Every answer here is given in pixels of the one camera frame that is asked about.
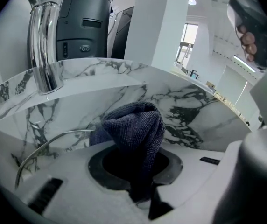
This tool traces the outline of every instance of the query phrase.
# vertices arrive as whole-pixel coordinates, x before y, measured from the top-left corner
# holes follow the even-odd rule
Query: black appliance
[[[254,35],[257,52],[250,65],[259,70],[265,70],[267,68],[267,16],[260,4],[254,0],[230,0],[228,18],[239,38],[242,34],[239,34],[237,27],[241,24]]]
[[[126,42],[133,12],[134,12],[134,7],[128,8],[122,12],[122,16],[120,18],[120,22],[117,28],[116,37],[112,48],[111,58],[124,59]]]
[[[57,60],[106,57],[112,0],[63,0],[56,30]]]

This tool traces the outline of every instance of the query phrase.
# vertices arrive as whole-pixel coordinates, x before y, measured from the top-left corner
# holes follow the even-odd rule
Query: metal wire
[[[52,143],[53,141],[61,138],[62,136],[69,134],[69,133],[77,133],[77,132],[92,132],[94,130],[70,130],[64,133],[61,133],[59,135],[57,135],[56,137],[52,138],[50,141],[47,141],[46,143],[44,143],[43,145],[41,145],[39,148],[37,148],[33,153],[31,153],[28,158],[26,158],[24,160],[24,162],[22,162],[22,164],[20,165],[18,171],[17,171],[17,175],[16,175],[16,179],[15,179],[15,189],[18,188],[19,183],[20,183],[20,179],[21,179],[21,172],[23,170],[23,168],[25,167],[26,163],[33,158],[33,156],[35,156],[39,151],[41,151],[42,149],[44,149],[47,145],[49,145],[50,143]]]

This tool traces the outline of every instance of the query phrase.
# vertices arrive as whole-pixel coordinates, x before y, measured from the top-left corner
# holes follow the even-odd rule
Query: counter
[[[250,132],[192,78],[117,59],[73,59],[58,66],[64,86],[48,95],[38,94],[32,70],[0,85],[0,183],[8,189],[13,184],[3,176],[14,176],[40,145],[68,130],[93,129],[104,114],[134,101],[158,107],[166,125],[164,142],[169,144],[224,152],[229,143]],[[86,135],[73,134],[41,152],[26,170],[34,173],[49,159],[86,147],[85,139]]]

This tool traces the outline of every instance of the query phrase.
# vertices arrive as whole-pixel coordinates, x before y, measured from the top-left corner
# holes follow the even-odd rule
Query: control button
[[[63,43],[63,57],[64,58],[68,57],[68,45],[67,45],[67,42]]]
[[[87,52],[87,51],[90,51],[90,46],[88,45],[82,45],[80,46],[79,48],[82,52]]]

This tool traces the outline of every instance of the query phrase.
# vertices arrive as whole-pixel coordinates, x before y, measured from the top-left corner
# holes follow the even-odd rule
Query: window
[[[187,51],[189,44],[190,44],[189,54],[193,50],[197,31],[198,31],[198,25],[189,24],[189,23],[186,23],[184,25],[183,34],[180,40],[180,45],[178,47],[178,51],[177,51],[177,55],[175,59],[176,63],[177,62],[180,63],[183,60],[183,56],[185,52]]]

